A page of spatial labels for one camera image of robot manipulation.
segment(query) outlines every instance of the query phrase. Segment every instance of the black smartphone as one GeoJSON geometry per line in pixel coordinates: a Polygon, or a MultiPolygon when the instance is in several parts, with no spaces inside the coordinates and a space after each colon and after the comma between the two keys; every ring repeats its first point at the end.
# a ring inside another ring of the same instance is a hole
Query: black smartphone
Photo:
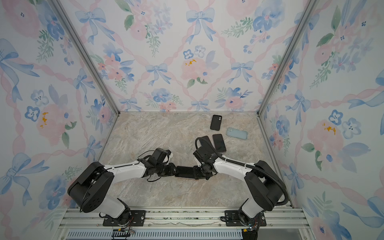
{"type": "Polygon", "coordinates": [[[176,167],[175,177],[195,179],[193,167],[176,167]]]}
{"type": "Polygon", "coordinates": [[[220,115],[213,115],[210,128],[212,130],[219,131],[220,130],[220,125],[221,125],[221,119],[222,119],[222,117],[220,115]]]}
{"type": "MultiPolygon", "coordinates": [[[[202,138],[206,139],[206,140],[209,142],[209,144],[210,144],[211,146],[213,146],[212,143],[211,143],[211,140],[209,140],[209,137],[208,137],[208,136],[204,136],[204,137],[202,137],[202,138]]],[[[202,146],[203,148],[205,148],[209,153],[214,153],[213,149],[210,147],[210,145],[209,145],[208,143],[206,143],[205,141],[202,141],[202,140],[200,140],[200,139],[199,139],[199,141],[200,141],[201,146],[202,146]]]]}
{"type": "Polygon", "coordinates": [[[226,152],[227,151],[227,149],[225,148],[223,135],[214,134],[214,135],[212,135],[212,138],[214,139],[215,149],[218,152],[226,152]]]}

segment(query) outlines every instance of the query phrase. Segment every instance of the black plastic bracket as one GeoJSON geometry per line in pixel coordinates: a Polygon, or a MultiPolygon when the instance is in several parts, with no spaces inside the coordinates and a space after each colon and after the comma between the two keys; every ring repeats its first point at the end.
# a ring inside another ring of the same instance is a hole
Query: black plastic bracket
{"type": "MultiPolygon", "coordinates": [[[[133,216],[131,227],[142,227],[144,226],[144,220],[145,220],[145,210],[131,210],[131,214],[133,216]]],[[[113,221],[114,219],[106,216],[104,218],[103,226],[104,227],[120,227],[116,222],[113,221]]]]}
{"type": "MultiPolygon", "coordinates": [[[[229,220],[238,220],[238,222],[226,222],[225,224],[227,225],[227,227],[244,227],[244,225],[242,225],[240,222],[238,210],[226,210],[224,211],[224,215],[229,220]]],[[[261,213],[260,218],[261,219],[258,219],[256,217],[256,221],[261,222],[261,225],[260,225],[261,227],[265,227],[266,221],[263,213],[261,213]]]]}

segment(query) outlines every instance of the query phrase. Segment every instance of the light blue phone case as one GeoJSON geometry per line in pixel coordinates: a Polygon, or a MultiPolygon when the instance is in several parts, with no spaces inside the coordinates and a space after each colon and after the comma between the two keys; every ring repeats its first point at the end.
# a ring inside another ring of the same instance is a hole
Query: light blue phone case
{"type": "Polygon", "coordinates": [[[229,127],[227,128],[227,136],[246,140],[248,133],[246,131],[241,131],[239,129],[229,127]]]}

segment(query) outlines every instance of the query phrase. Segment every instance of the stone-patterned surface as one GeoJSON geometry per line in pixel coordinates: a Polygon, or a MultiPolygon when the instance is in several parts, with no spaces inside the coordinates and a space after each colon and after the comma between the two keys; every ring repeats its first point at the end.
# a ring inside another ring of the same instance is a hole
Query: stone-patterned surface
{"type": "MultiPolygon", "coordinates": [[[[147,150],[157,147],[173,152],[176,166],[194,166],[194,141],[197,137],[221,133],[227,157],[244,162],[264,160],[271,164],[255,113],[121,113],[101,156],[103,164],[132,162],[147,150]],[[223,116],[220,131],[209,129],[212,115],[223,116]],[[245,130],[248,139],[225,135],[228,127],[245,130]]],[[[244,182],[217,174],[207,180],[163,177],[149,183],[146,178],[117,183],[109,194],[129,206],[218,206],[239,207],[250,192],[244,182]]]]}

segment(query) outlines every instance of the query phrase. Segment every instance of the floral wallpaper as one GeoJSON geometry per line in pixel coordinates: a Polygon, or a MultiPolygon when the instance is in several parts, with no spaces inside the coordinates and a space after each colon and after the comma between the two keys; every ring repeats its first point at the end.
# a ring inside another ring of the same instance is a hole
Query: floral wallpaper
{"type": "Polygon", "coordinates": [[[115,114],[43,0],[0,1],[0,239],[51,239],[115,114]]]}
{"type": "Polygon", "coordinates": [[[120,110],[256,111],[307,0],[61,4],[120,110]]]}
{"type": "Polygon", "coordinates": [[[263,112],[317,240],[384,239],[383,11],[320,0],[263,112]]]}

